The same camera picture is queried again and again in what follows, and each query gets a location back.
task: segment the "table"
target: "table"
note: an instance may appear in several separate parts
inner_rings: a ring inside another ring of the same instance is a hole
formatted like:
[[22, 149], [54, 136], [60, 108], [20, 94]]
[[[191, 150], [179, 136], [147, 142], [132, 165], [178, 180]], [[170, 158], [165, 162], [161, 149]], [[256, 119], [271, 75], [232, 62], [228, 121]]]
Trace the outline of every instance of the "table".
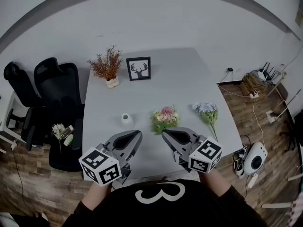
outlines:
[[[151, 79], [130, 81], [126, 58], [151, 57]], [[211, 128], [192, 110], [195, 102], [216, 103], [218, 120], [215, 129], [223, 145], [223, 156], [242, 148], [232, 114], [213, 80], [208, 67], [193, 48], [152, 50], [123, 55], [118, 74], [120, 85], [108, 89], [103, 79], [89, 75], [83, 122], [83, 152], [112, 135], [123, 132], [121, 115], [134, 119], [134, 130], [143, 133], [142, 143], [129, 164], [129, 179], [169, 174], [184, 170], [173, 159], [161, 135], [152, 132], [150, 117], [155, 110], [174, 105], [180, 113], [180, 126], [206, 137]]]
[[[13, 88], [10, 86], [9, 82], [6, 81], [3, 75], [0, 77], [0, 131], [5, 131], [6, 133], [10, 134], [14, 138], [24, 142], [21, 139], [21, 136], [15, 133], [14, 131], [10, 130], [6, 127], [5, 122], [8, 116], [10, 109], [12, 108], [14, 100], [17, 100], [20, 104], [20, 100], [17, 97], [16, 93], [14, 92]], [[6, 141], [9, 144], [17, 146], [16, 142], [13, 142], [2, 135], [0, 135], [0, 139]]]

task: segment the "white vase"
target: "white vase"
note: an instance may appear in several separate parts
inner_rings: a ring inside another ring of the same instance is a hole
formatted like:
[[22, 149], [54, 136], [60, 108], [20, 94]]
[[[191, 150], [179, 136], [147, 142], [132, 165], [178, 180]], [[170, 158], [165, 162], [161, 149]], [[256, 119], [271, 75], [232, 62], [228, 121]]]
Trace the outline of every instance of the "white vase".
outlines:
[[116, 87], [120, 84], [118, 76], [116, 76], [116, 78], [114, 78], [113, 80], [114, 80], [114, 82], [113, 82], [114, 87]]
[[127, 113], [122, 114], [121, 122], [123, 127], [127, 130], [131, 130], [134, 127], [134, 121], [132, 117]]
[[114, 87], [118, 86], [119, 83], [120, 82], [119, 82], [118, 76], [116, 76], [116, 78], [111, 79], [109, 81], [106, 80], [106, 85], [108, 88], [114, 88]]
[[109, 81], [106, 80], [106, 85], [108, 88], [114, 88], [114, 79], [111, 79]]

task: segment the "black shirt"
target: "black shirt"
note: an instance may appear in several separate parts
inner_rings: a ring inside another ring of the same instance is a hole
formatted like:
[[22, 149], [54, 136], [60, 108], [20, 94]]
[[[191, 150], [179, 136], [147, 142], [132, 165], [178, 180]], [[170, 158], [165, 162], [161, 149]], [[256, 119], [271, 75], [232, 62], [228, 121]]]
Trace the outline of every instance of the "black shirt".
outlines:
[[163, 222], [267, 226], [233, 186], [218, 197], [203, 184], [183, 179], [117, 189], [93, 211], [80, 202], [63, 226], [160, 225]]

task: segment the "blue flower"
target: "blue flower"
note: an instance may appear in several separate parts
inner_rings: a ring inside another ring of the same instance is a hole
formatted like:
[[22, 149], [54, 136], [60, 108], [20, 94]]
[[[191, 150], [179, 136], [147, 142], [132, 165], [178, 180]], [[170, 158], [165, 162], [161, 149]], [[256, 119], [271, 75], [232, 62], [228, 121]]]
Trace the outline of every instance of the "blue flower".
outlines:
[[202, 106], [199, 108], [199, 113], [201, 113], [201, 112], [203, 112], [203, 113], [212, 112], [213, 110], [214, 109], [211, 106], [211, 104], [206, 102], [206, 103], [203, 103]]
[[216, 104], [211, 103], [210, 105], [211, 105], [211, 107], [212, 107], [214, 110], [218, 110], [218, 107], [217, 107], [217, 105], [216, 105]]
[[201, 106], [201, 103], [194, 103], [193, 104], [193, 110], [196, 110], [197, 108], [199, 108]]

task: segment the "picture frame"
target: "picture frame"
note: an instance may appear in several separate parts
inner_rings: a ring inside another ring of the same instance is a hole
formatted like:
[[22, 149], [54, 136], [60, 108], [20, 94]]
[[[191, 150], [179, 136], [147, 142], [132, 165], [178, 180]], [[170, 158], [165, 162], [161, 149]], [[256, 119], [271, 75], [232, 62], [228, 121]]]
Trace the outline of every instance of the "picture frame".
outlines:
[[151, 79], [151, 58], [135, 57], [126, 59], [130, 81]]

